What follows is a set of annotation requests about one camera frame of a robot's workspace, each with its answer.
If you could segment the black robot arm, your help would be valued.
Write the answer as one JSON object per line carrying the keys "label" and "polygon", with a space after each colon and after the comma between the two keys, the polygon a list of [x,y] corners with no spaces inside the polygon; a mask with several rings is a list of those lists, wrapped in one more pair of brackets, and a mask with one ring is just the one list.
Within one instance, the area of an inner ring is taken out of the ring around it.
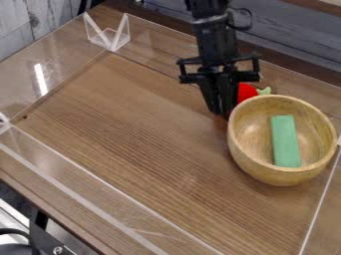
{"label": "black robot arm", "polygon": [[259,82],[260,55],[243,55],[237,47],[237,31],[248,31],[252,24],[237,26],[233,12],[247,8],[233,8],[232,0],[185,0],[192,14],[192,28],[196,35],[199,56],[178,59],[180,82],[197,84],[208,109],[229,118],[237,106],[239,84]]}

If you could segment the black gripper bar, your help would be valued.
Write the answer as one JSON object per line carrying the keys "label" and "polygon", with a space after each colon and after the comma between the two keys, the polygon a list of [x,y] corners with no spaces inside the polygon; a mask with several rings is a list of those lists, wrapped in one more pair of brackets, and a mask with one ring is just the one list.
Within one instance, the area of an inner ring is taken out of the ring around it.
{"label": "black gripper bar", "polygon": [[[252,70],[240,71],[236,66],[239,62],[251,62]],[[224,117],[228,119],[237,105],[239,82],[259,82],[261,80],[260,55],[240,55],[239,57],[228,58],[224,62],[215,63],[209,66],[204,65],[201,57],[193,57],[178,59],[177,65],[180,68],[180,82],[183,84],[199,84],[207,106],[215,114],[220,113],[220,102],[215,82],[211,78],[217,78],[224,74],[220,81],[220,91],[223,113]],[[187,66],[193,65],[199,65],[197,72],[189,73],[187,71]]]}

